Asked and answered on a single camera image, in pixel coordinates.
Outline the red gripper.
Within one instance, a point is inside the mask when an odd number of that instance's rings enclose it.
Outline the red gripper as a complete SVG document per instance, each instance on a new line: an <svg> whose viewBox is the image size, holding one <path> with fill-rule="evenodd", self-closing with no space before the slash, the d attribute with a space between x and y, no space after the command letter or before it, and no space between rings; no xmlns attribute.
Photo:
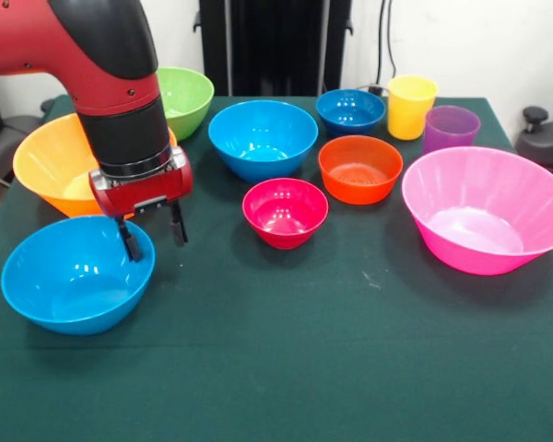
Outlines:
<svg viewBox="0 0 553 442"><path fill-rule="evenodd" d="M102 212L114 218L131 262L140 262L142 251L123 216L134 215L150 206L170 204L174 243L182 247L188 242L182 209L176 200L193 190L194 176L189 159L179 146L171 149L167 167L153 175L137 180L114 181L95 169L88 174L88 182Z"/></svg>

